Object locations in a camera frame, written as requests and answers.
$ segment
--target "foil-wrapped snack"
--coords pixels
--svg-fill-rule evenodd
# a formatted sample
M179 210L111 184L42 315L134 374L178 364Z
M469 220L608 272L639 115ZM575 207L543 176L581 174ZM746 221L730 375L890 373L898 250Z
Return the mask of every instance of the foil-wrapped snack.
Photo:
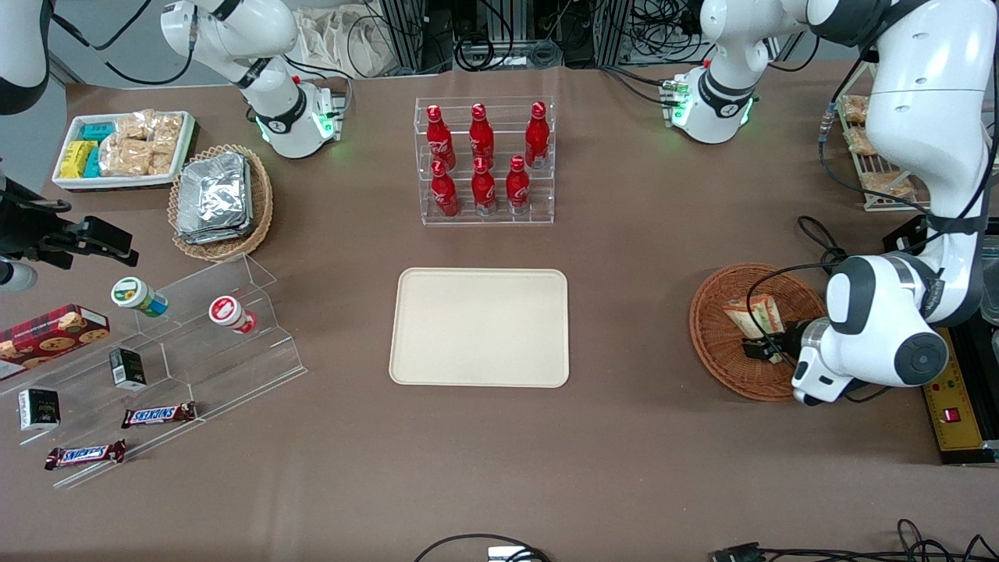
M188 244L242 238L253 232L250 163L224 152L184 167L177 197L177 236Z

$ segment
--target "wicker basket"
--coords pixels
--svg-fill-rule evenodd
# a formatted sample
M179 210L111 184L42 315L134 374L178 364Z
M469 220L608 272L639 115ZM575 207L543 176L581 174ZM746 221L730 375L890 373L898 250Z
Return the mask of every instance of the wicker basket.
M188 244L174 236L174 245L185 254L203 260L221 262L237 254L253 252L264 241L267 231L271 228L271 218L274 216L274 193L271 190L271 179L264 169L264 164L249 148L238 145L224 144L213 146L208 150L195 154L191 161L214 158L223 152L238 152L250 161L250 188L253 191L253 216L257 223L254 231L246 238L222 240L208 244ZM170 226L177 230L177 199L180 192L180 176L174 179L170 188L170 206L167 208L167 220Z
M794 399L791 366L749 359L742 353L742 332L721 310L732 299L744 299L753 283L777 268L743 263L719 269L697 289L690 303L690 338L697 355L712 375L735 392L764 402ZM787 322L825 316L825 305L815 291L793 275L764 281L755 294L766 293L777 301Z

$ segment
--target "red cookie box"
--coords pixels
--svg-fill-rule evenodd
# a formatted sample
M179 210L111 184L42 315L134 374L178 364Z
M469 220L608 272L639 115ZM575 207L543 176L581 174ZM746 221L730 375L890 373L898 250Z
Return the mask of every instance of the red cookie box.
M0 331L0 380L108 337L108 317L67 304Z

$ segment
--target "coca-cola bottle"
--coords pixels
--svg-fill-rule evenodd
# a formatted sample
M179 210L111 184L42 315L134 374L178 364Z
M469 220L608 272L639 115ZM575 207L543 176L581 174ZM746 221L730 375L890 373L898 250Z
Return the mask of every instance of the coca-cola bottle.
M434 155L434 160L444 162L448 166L447 171L450 172L455 169L457 163L451 129L441 118L439 106L427 106L427 117L430 119L430 124L427 126L427 143L431 145L431 153Z
M469 128L469 138L472 140L472 157L484 158L489 169L493 169L493 125L486 119L486 106L477 103L472 106L472 127Z
M544 118L544 102L535 101L530 106L530 123L527 124L524 160L530 168L543 168L548 163L548 122Z
M485 158L476 158L473 165L476 174L472 176L472 195L476 198L476 212L488 217L497 212L497 184Z
M523 170L523 156L517 154L510 157L509 173L506 174L506 203L510 213L523 215L530 209L527 194L529 187L530 178Z
M431 181L434 201L437 202L444 216L458 216L458 213L462 211L462 205L459 203L458 193L455 191L455 180L448 175L445 163L435 160L431 164L431 171L434 172L434 179Z

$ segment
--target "clear acrylic display rack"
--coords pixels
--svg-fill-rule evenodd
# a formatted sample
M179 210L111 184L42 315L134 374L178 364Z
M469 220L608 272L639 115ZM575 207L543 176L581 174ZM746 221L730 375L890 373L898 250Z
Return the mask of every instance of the clear acrylic display rack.
M506 173L509 172L509 158L523 154L524 134L530 122L530 106L535 101L547 106L548 161L544 168L529 169L530 210L523 215L513 215L506 204ZM480 216L475 210L472 196L472 145L469 142L469 127L472 125L472 106L481 103L486 106L487 117L493 125L496 139L493 177L496 179L497 212L488 217ZM447 217L434 202L431 190L431 147L427 142L427 107L438 105L444 122L451 129L455 144L458 165L450 172L458 190L462 212L455 217ZM555 99L551 96L506 96L506 97L467 97L467 98L417 98L414 115L417 151L417 179L420 183L420 213L428 226L478 226L509 224L551 224L555 219Z
M52 431L23 431L21 445L38 460L54 447L107 445L125 439L125 462L307 372L295 341L279 324L264 290L276 280L246 255L213 265L160 289L167 312L148 318L130 309L108 314L111 335L50 364L15 375L0 391L0 408L15 415L26 388L59 393L61 422ZM236 297L257 315L242 335L216 325L208 306L222 295ZM122 347L142 356L147 387L131 392L114 386L108 354ZM195 401L198 418L122 429L126 409ZM56 488L73 487L117 466L113 461L55 471Z

